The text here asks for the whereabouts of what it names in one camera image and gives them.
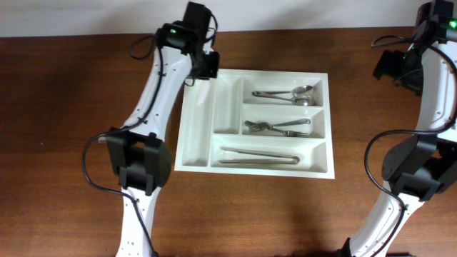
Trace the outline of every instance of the metal fork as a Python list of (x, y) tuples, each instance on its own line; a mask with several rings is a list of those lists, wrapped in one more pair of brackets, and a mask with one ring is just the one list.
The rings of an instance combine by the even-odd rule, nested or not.
[(254, 124), (251, 126), (247, 125), (247, 126), (249, 127), (250, 132), (257, 132), (257, 131), (263, 131), (263, 130), (270, 129), (270, 128), (276, 128), (279, 126), (294, 126), (294, 125), (303, 125), (303, 124), (311, 124), (311, 120), (310, 119), (298, 119), (295, 121), (288, 121), (288, 122), (283, 122), (283, 123), (274, 124), (274, 125), (272, 125), (268, 122), (261, 122), (258, 124)]
[[(255, 126), (258, 124), (255, 124), (254, 122), (251, 122), (251, 121), (245, 121), (244, 125), (250, 127), (250, 126)], [(265, 127), (265, 126), (267, 127), (266, 129), (268, 129), (270, 131), (282, 133), (284, 136), (287, 136), (287, 137), (308, 137), (309, 136), (308, 133), (302, 133), (302, 132), (297, 132), (297, 131), (284, 131), (281, 129), (273, 128), (273, 127), (271, 127), (271, 124), (269, 124), (267, 122), (265, 122), (265, 124), (263, 124), (263, 127)], [(252, 131), (251, 129), (249, 129), (249, 132), (253, 133), (253, 132), (259, 132), (259, 131)]]
[(302, 132), (297, 132), (297, 131), (284, 131), (284, 130), (277, 129), (277, 128), (270, 128), (270, 130), (282, 133), (284, 136), (287, 136), (287, 137), (308, 137), (309, 136), (308, 133), (302, 133)]

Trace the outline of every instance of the wooden table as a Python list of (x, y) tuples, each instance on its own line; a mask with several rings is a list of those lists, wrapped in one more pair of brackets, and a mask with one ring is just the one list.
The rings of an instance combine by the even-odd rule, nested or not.
[[(372, 39), (411, 28), (220, 33), (221, 68), (328, 73), (335, 180), (174, 171), (154, 218), (162, 256), (308, 256), (335, 251), (364, 224), (379, 195), (363, 169), (378, 132), (413, 129), (421, 99), (371, 73)], [(113, 256), (122, 199), (90, 188), (86, 140), (129, 116), (152, 59), (127, 49), (140, 35), (0, 39), (0, 256)], [(176, 153), (182, 93), (166, 144)], [(371, 167), (403, 137), (381, 139)], [(94, 181), (119, 188), (106, 146), (89, 153)], [(391, 252), (455, 256), (457, 186), (408, 221)]]

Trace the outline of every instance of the metal spoon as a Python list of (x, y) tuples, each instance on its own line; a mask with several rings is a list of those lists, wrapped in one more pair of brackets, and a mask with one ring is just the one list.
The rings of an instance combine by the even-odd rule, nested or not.
[(293, 104), (298, 105), (298, 106), (309, 106), (310, 103), (311, 103), (310, 100), (308, 98), (306, 98), (306, 97), (303, 97), (303, 98), (295, 98), (294, 97), (292, 99), (285, 99), (285, 98), (282, 98), (282, 97), (279, 97), (279, 96), (274, 96), (274, 95), (271, 95), (271, 94), (268, 94), (268, 93), (265, 93), (265, 92), (262, 92), (262, 91), (253, 91), (252, 95), (255, 96), (255, 97), (265, 97), (265, 98), (272, 98), (272, 99), (290, 101)]
[(296, 88), (292, 89), (292, 91), (270, 91), (265, 92), (267, 94), (292, 94), (296, 98), (301, 97), (309, 97), (312, 96), (314, 92), (314, 87), (305, 85), (305, 86), (297, 86)]

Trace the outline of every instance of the metal tongs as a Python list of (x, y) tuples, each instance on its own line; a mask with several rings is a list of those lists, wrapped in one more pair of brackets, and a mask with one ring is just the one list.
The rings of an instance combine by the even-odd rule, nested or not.
[(219, 160), (220, 163), (297, 164), (298, 162), (300, 162), (300, 158), (298, 156), (292, 156), (292, 155), (288, 155), (288, 154), (268, 153), (268, 152), (263, 152), (263, 151), (240, 150), (240, 149), (229, 148), (229, 147), (221, 147), (221, 150), (230, 151), (230, 152), (234, 152), (234, 153), (251, 154), (251, 155), (255, 155), (255, 156), (284, 158), (284, 159), (289, 159), (289, 161), (254, 159), (253, 158), (253, 159)]

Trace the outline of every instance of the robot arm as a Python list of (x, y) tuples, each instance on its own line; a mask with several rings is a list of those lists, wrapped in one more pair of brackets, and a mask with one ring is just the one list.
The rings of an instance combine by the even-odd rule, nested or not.
[(157, 197), (171, 172), (172, 158), (164, 145), (166, 125), (186, 78), (217, 77), (219, 54), (211, 50), (216, 30), (207, 38), (211, 17), (214, 18), (205, 6), (189, 2), (183, 21), (164, 24), (156, 32), (151, 75), (140, 101), (124, 123), (124, 127), (135, 126), (106, 137), (121, 191), (136, 199), (138, 207), (133, 208), (131, 199), (124, 198), (121, 243), (116, 256), (156, 256), (149, 235)]
[[(453, 35), (449, 31), (454, 31), (448, 26), (455, 21), (452, 10), (453, 4), (447, 1), (423, 5), (418, 12), (415, 40), (425, 43), (413, 44), (407, 53), (384, 52), (374, 72), (378, 78), (383, 74), (392, 76), (405, 88), (422, 95), (418, 131), (445, 128), (456, 110), (453, 64), (427, 47), (435, 46), (451, 60), (457, 60), (456, 39), (449, 37)], [(338, 252), (339, 256), (386, 256), (392, 240), (413, 212), (433, 194), (444, 192), (457, 180), (456, 142), (457, 131), (453, 126), (436, 135), (412, 136), (393, 147), (383, 162), (383, 187), (405, 203), (404, 216), (395, 229), (401, 218), (402, 206), (394, 197), (381, 193), (365, 225), (353, 238), (348, 238)], [(440, 158), (432, 157), (437, 150)]]

